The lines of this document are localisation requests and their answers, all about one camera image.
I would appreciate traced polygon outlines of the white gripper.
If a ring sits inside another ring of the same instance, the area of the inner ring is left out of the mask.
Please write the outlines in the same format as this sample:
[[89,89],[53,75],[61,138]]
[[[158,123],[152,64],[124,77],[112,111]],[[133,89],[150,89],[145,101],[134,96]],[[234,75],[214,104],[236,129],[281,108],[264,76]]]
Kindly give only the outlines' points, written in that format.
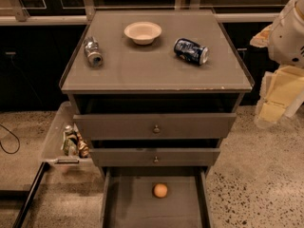
[[[250,45],[266,48],[271,25],[256,34]],[[256,104],[255,124],[271,127],[282,117],[292,118],[304,103],[304,68],[282,65],[274,73],[266,71]]]

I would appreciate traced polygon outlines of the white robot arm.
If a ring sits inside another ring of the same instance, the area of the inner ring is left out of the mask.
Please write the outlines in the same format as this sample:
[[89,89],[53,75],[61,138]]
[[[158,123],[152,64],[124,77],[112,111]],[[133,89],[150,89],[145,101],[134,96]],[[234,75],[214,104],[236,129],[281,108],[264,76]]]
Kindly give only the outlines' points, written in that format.
[[279,63],[274,73],[264,74],[256,105],[255,124],[267,128],[282,116],[291,118],[303,104],[304,0],[290,0],[250,45],[267,48],[269,58]]

